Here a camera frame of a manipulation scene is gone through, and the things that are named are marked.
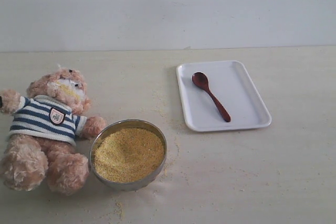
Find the dark red wooden spoon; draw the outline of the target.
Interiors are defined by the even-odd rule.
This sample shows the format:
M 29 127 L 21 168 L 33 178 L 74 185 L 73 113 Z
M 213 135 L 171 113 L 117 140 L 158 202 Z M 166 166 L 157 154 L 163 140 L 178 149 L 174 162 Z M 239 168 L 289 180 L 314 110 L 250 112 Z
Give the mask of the dark red wooden spoon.
M 221 117 L 223 118 L 223 120 L 227 123 L 230 122 L 231 117 L 230 117 L 229 113 L 224 108 L 224 106 L 221 104 L 221 102 L 217 99 L 217 97 L 215 97 L 212 94 L 212 92 L 209 88 L 209 83 L 208 83 L 207 76 L 202 72 L 196 72 L 192 75 L 192 82 L 194 83 L 194 85 L 196 85 L 198 88 L 205 91 L 210 96 L 210 98 L 213 100 L 213 102 L 214 102 L 215 106 L 217 107 L 217 109 L 218 109 Z

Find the plush teddy bear striped sweater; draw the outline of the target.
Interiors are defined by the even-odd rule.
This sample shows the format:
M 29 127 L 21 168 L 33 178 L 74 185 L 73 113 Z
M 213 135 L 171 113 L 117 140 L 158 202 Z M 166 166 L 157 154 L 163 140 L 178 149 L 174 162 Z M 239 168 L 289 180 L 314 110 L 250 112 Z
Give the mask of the plush teddy bear striped sweater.
M 1 159 L 1 179 L 13 190 L 31 191 L 46 182 L 71 195 L 89 176 L 89 160 L 76 151 L 77 139 L 95 138 L 105 128 L 99 116 L 85 116 L 91 101 L 78 70 L 60 68 L 33 81 L 21 95 L 1 92 L 1 112 L 13 117 Z

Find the white plastic tray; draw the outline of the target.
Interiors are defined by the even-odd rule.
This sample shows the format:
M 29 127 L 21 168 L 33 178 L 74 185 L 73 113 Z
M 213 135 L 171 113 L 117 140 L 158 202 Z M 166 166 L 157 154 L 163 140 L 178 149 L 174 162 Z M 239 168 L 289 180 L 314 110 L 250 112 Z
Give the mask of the white plastic tray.
M 207 76 L 209 88 L 230 115 L 230 122 L 224 121 L 210 96 L 192 82 L 196 72 Z M 271 124 L 271 115 L 241 62 L 184 63 L 176 68 L 176 76 L 184 120 L 191 130 L 246 130 Z

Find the steel bowl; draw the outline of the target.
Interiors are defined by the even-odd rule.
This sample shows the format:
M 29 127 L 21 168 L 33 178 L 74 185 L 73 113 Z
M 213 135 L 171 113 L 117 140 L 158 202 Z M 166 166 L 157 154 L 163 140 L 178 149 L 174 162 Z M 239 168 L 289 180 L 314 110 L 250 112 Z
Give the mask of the steel bowl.
M 140 180 L 137 180 L 131 183 L 115 183 L 115 182 L 104 179 L 97 173 L 95 165 L 94 165 L 94 158 L 95 158 L 94 156 L 95 156 L 97 148 L 101 145 L 101 143 L 106 137 L 108 137 L 109 135 L 121 129 L 128 129 L 128 128 L 145 129 L 157 135 L 161 139 L 161 142 L 164 146 L 165 156 L 164 156 L 164 159 L 161 165 L 155 171 L 145 176 L 143 179 L 140 179 Z M 165 136 L 162 133 L 162 131 L 157 126 L 155 126 L 154 124 L 150 122 L 147 122 L 144 120 L 129 119 L 129 120 L 123 120 L 123 121 L 119 121 L 114 124 L 111 124 L 107 126 L 101 133 L 98 134 L 96 139 L 93 141 L 91 149 L 90 149 L 89 162 L 90 162 L 90 168 L 93 174 L 106 186 L 112 188 L 115 191 L 137 191 L 147 186 L 149 183 L 151 183 L 152 181 L 156 179 L 157 175 L 163 169 L 163 166 L 166 161 L 166 156 L 167 156 L 167 144 L 166 144 Z

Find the yellow millet grain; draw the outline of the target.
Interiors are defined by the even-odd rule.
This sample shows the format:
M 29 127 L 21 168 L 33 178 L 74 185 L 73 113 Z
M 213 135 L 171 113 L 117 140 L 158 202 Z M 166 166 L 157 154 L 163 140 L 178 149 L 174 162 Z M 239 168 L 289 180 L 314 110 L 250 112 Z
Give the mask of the yellow millet grain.
M 164 146 L 153 132 L 121 129 L 106 137 L 97 148 L 97 173 L 115 183 L 131 183 L 155 171 L 164 159 Z

